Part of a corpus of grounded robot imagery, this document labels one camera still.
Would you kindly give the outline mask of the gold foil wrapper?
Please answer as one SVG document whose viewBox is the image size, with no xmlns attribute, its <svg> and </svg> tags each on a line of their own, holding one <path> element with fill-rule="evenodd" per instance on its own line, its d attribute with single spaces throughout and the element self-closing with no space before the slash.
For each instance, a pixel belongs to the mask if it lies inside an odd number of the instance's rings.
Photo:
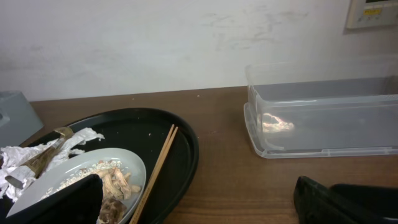
<svg viewBox="0 0 398 224">
<path fill-rule="evenodd" d="M 56 128 L 54 131 L 60 134 L 59 139 L 46 148 L 44 152 L 34 156 L 13 170 L 5 177 L 6 181 L 18 189 L 23 189 L 25 179 L 28 177 L 38 178 L 41 175 L 50 161 L 61 151 L 65 142 L 74 135 L 72 129 L 68 127 Z"/>
</svg>

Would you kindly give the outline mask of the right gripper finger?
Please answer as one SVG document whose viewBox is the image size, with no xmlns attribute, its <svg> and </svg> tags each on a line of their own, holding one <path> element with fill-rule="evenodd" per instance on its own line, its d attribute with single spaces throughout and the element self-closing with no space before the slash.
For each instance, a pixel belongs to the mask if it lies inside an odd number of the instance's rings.
<svg viewBox="0 0 398 224">
<path fill-rule="evenodd" d="M 6 218 L 8 224 L 96 223 L 103 201 L 103 181 L 91 174 Z"/>
</svg>

